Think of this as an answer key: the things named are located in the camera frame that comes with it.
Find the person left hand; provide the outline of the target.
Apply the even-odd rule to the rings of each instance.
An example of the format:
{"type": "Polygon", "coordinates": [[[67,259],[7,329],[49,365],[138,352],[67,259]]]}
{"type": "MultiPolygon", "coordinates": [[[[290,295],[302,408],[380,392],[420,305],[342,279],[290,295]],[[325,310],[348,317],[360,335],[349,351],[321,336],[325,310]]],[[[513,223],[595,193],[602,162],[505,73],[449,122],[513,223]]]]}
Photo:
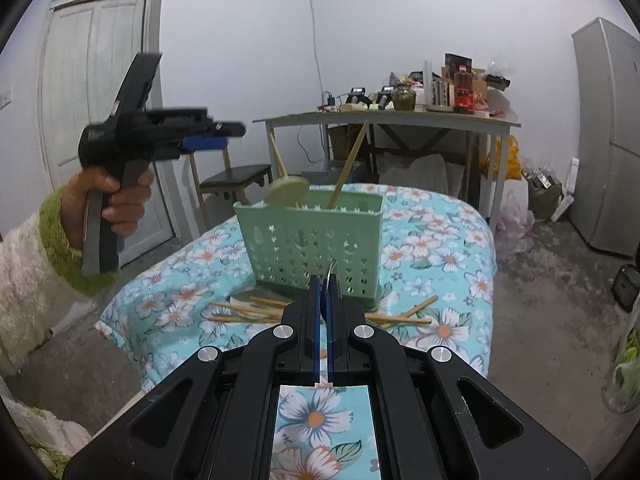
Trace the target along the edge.
{"type": "Polygon", "coordinates": [[[96,191],[110,198],[101,212],[111,230],[123,237],[137,231],[138,222],[144,216],[144,205],[150,199],[154,172],[145,169],[138,182],[122,188],[119,180],[102,167],[89,167],[75,174],[66,184],[61,196],[61,226],[70,246],[82,247],[85,231],[85,210],[88,193],[96,191]]]}

